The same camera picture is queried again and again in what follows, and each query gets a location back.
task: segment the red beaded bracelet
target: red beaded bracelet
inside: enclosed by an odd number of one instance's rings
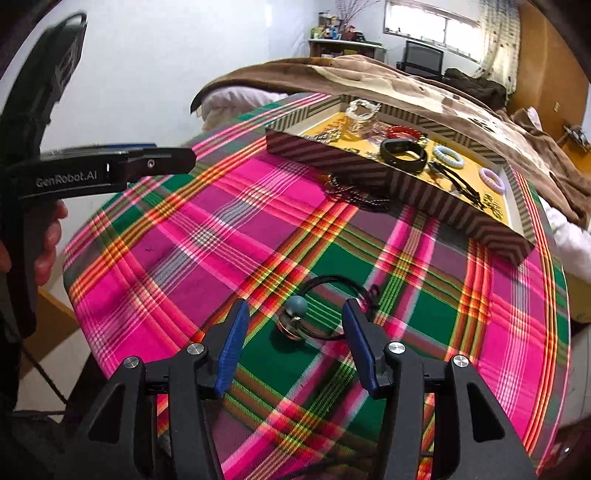
[[[388,138],[408,138],[412,137],[415,140],[419,140],[423,134],[418,130],[410,127],[404,127],[402,125],[394,125],[386,130],[386,136]]]

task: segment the plaid tablecloth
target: plaid tablecloth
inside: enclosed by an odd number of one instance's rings
[[[252,320],[242,360],[213,415],[226,478],[276,478],[325,457],[370,455],[384,402],[357,382],[345,343],[292,343],[274,324],[301,282],[346,275],[381,287],[376,322],[392,339],[434,358],[467,355],[539,466],[564,399],[569,316],[537,194],[519,177],[538,239],[519,268],[413,208],[390,216],[329,201],[317,172],[266,153],[262,127],[324,98],[294,95],[197,137],[191,174],[142,180],[76,234],[64,279],[99,365],[110,375],[129,355],[172,356],[243,297]],[[317,289],[308,319],[337,328],[346,296]],[[160,433],[166,408],[162,396]],[[424,409],[427,450],[432,397]],[[340,474],[364,478],[369,463]],[[429,468],[424,459],[421,478]]]

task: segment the gray bead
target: gray bead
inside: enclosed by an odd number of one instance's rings
[[[285,311],[296,317],[303,317],[308,309],[308,301],[299,295],[293,295],[285,302]]]

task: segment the chair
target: chair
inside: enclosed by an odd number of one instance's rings
[[[408,40],[400,70],[431,80],[441,80],[443,52],[422,43]]]

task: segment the finger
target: finger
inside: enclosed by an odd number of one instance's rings
[[[61,240],[61,225],[58,220],[52,222],[45,234],[44,247],[46,251],[50,251]]]
[[[12,262],[10,261],[8,250],[6,250],[4,244],[0,242],[0,272],[8,273],[11,266]]]
[[[64,219],[68,216],[68,207],[63,200],[56,202],[56,212],[54,214],[54,220]]]
[[[43,285],[48,282],[51,276],[51,269],[56,263],[57,251],[54,248],[45,252],[35,261],[35,282]]]

